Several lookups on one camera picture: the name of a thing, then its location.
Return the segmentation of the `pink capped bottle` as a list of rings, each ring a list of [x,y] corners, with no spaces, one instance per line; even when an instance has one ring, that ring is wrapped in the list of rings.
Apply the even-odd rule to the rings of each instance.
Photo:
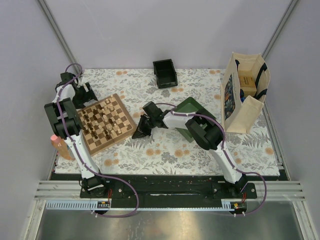
[[[69,150],[68,145],[65,143],[65,141],[61,137],[53,134],[50,137],[50,141],[51,141],[52,146],[57,150],[57,152],[59,153],[59,155],[62,158],[69,160],[69,161],[75,160],[72,152],[70,152],[70,150]]]

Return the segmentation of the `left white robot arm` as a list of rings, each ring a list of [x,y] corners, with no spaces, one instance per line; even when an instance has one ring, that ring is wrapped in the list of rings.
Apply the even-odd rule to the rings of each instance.
[[[78,76],[70,72],[60,74],[61,81],[56,85],[56,96],[44,105],[53,133],[64,140],[71,150],[81,171],[82,198],[102,198],[107,195],[109,186],[94,163],[84,141],[83,124],[77,113],[85,103],[97,100],[89,83],[79,85]]]

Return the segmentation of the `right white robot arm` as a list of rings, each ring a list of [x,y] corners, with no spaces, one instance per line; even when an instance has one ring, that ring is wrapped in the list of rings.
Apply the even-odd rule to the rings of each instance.
[[[228,184],[228,194],[239,198],[248,183],[245,173],[238,170],[226,145],[226,134],[222,126],[204,108],[196,112],[177,112],[175,109],[161,110],[150,101],[143,106],[145,114],[140,120],[133,139],[150,136],[154,128],[187,130],[200,148],[210,152],[222,170]]]

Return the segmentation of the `wooden box in bag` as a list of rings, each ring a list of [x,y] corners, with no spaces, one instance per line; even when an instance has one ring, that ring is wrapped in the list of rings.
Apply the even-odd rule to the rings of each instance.
[[[254,97],[257,93],[257,87],[253,73],[250,70],[238,70],[238,78],[240,89],[244,93],[244,97]]]

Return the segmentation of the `floral table mat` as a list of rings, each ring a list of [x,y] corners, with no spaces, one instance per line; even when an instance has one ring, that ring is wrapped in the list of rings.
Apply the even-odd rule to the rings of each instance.
[[[221,69],[179,69],[178,85],[159,89],[152,69],[86,69],[98,99],[117,94],[138,123],[147,102],[163,110],[188,97],[194,98],[217,119],[221,117]],[[228,133],[226,145],[237,167],[244,172],[278,176],[278,162],[265,117],[260,115],[250,133]],[[176,129],[154,129],[150,137],[117,143],[93,157],[103,174],[221,175],[215,159],[195,142],[188,142]]]

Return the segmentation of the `cream canvas tote bag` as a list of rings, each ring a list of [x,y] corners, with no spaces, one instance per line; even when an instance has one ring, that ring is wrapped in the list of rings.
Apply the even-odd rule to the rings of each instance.
[[[260,54],[231,55],[220,85],[221,119],[226,132],[250,132],[264,106],[270,78]]]

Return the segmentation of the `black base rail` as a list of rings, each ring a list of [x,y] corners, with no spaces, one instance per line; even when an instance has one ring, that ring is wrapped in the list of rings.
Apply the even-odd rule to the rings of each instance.
[[[143,197],[173,195],[203,196],[213,199],[256,199],[256,187],[245,177],[240,183],[228,183],[222,176],[123,175],[122,180],[94,176],[80,178],[81,198],[131,199],[134,189]]]

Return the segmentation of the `black plastic bin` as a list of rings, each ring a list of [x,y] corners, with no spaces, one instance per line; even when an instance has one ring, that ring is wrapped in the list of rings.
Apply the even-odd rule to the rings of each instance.
[[[172,59],[153,62],[156,84],[159,89],[175,87],[178,85],[177,73]]]

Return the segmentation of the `wooden chess board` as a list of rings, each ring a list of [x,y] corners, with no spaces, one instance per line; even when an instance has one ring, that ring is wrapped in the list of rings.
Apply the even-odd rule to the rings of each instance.
[[[132,136],[137,125],[117,94],[77,111],[91,156]]]

